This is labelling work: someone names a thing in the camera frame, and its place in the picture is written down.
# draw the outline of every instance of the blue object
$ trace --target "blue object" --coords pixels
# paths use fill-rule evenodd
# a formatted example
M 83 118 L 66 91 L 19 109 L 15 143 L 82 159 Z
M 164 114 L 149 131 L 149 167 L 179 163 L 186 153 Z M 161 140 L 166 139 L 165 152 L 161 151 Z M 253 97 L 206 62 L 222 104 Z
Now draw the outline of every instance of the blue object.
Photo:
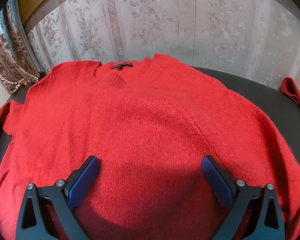
M 227 209 L 231 209 L 234 202 L 232 190 L 208 157 L 202 159 L 201 170 L 220 205 Z
M 89 162 L 87 167 L 81 172 L 78 179 L 69 189 L 67 204 L 71 210 L 75 207 L 78 207 L 81 204 L 84 195 L 87 193 L 98 171 L 99 160 L 98 158 L 93 157 L 93 159 Z

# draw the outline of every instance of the metal screw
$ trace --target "metal screw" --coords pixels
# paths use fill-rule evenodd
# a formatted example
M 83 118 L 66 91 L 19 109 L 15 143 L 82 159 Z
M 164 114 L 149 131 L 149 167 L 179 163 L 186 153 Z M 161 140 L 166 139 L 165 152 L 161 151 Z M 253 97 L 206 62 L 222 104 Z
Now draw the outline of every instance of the metal screw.
M 268 189 L 274 189 L 274 186 L 273 186 L 271 183 L 268 183 L 268 184 L 267 184 L 267 188 L 268 188 Z
M 28 184 L 27 189 L 33 189 L 33 187 L 34 187 L 34 184 L 30 183 L 30 184 Z
M 237 180 L 237 184 L 240 187 L 243 187 L 244 185 L 246 185 L 246 183 L 242 179 Z
M 61 187 L 61 186 L 63 186 L 64 183 L 65 183 L 65 181 L 64 181 L 63 179 L 59 179 L 59 180 L 56 182 L 56 185 L 57 185 L 58 187 Z

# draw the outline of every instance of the wallpaper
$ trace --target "wallpaper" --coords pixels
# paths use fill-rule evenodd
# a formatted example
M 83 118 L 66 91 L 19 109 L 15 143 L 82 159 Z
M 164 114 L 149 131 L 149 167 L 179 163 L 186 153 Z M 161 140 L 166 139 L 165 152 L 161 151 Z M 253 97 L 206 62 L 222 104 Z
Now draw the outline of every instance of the wallpaper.
M 274 89 L 300 89 L 300 11 L 291 0 L 47 0 L 25 24 L 46 72 L 65 61 L 171 55 Z

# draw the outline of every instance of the red sweater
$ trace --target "red sweater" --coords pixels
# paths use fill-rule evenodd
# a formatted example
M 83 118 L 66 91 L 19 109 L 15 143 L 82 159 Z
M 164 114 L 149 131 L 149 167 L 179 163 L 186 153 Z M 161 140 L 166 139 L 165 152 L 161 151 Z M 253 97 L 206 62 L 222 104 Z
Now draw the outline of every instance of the red sweater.
M 0 109 L 12 135 L 0 166 L 0 230 L 15 238 L 28 183 L 66 179 L 89 155 L 100 172 L 75 213 L 93 239 L 208 239 L 226 214 L 200 169 L 274 184 L 287 239 L 300 233 L 300 165 L 265 113 L 165 55 L 68 62 Z

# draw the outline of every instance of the brown patterned curtain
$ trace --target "brown patterned curtain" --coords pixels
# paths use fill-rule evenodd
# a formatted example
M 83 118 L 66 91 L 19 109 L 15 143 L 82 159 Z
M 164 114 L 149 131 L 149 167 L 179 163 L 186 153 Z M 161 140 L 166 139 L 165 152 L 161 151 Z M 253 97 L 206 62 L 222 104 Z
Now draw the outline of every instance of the brown patterned curtain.
M 39 77 L 18 31 L 13 6 L 14 0 L 9 0 L 0 12 L 0 82 L 9 94 Z

